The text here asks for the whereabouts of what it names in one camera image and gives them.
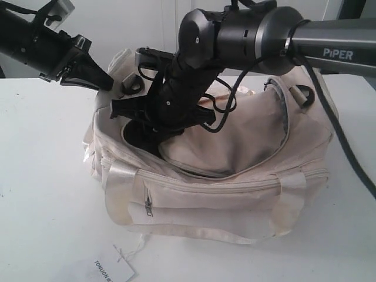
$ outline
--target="white wall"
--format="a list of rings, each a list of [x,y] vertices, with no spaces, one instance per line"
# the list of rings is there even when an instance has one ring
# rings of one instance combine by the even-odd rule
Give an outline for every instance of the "white wall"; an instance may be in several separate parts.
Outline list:
[[[48,0],[8,0],[30,9],[39,9]],[[174,52],[176,35],[186,13],[194,8],[222,11],[230,0],[71,0],[76,6],[61,25],[69,35],[82,34],[93,44],[90,54],[104,69],[123,48],[149,46]],[[277,0],[292,6],[312,20],[335,19],[343,0]],[[7,77],[34,77],[39,73],[0,54]]]

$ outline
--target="table surface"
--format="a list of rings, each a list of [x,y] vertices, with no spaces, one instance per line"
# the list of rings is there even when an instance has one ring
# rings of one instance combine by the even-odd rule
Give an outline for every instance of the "table surface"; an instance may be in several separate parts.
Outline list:
[[[225,77],[233,83],[234,77]],[[376,181],[376,93],[351,75],[325,76],[350,143]],[[265,76],[242,83],[261,91]],[[0,280],[50,281],[66,265],[139,235],[108,218],[83,164],[95,92],[39,79],[0,80]],[[134,281],[375,281],[376,202],[338,140],[331,178],[288,236],[255,246],[153,236],[130,264]]]

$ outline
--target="bag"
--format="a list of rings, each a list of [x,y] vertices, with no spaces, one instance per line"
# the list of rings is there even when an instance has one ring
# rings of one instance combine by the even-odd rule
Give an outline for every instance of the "bag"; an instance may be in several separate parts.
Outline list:
[[[96,97],[85,161],[102,181],[110,218],[129,231],[252,244],[291,232],[302,208],[326,185],[324,156],[334,131],[303,68],[271,76],[262,93],[239,87],[237,109],[221,132],[188,128],[160,145],[164,159],[123,140],[129,119],[109,118],[110,101],[127,99],[120,84],[137,73],[134,53],[118,54],[109,73],[119,91]],[[140,95],[150,84],[145,80]],[[224,108],[225,87],[213,85],[208,93]]]

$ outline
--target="bag handle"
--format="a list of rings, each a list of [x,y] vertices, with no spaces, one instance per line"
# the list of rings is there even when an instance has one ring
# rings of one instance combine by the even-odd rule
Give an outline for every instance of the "bag handle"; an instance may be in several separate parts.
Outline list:
[[[235,244],[254,244],[260,240],[283,236],[291,232],[304,207],[306,177],[300,170],[290,170],[277,175],[281,183],[281,194],[271,212],[271,232],[263,239],[242,237],[225,230],[208,227],[178,224],[137,225],[133,224],[128,211],[137,171],[138,168],[115,160],[105,180],[106,208],[110,218],[116,224],[127,226],[127,230],[132,232],[208,239]]]

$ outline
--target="zipper pull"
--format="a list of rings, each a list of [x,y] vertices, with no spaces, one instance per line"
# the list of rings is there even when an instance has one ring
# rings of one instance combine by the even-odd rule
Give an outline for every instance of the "zipper pull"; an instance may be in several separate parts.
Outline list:
[[[149,196],[147,197],[147,199],[145,201],[145,209],[146,209],[147,216],[153,217],[152,202],[150,201],[150,197]]]

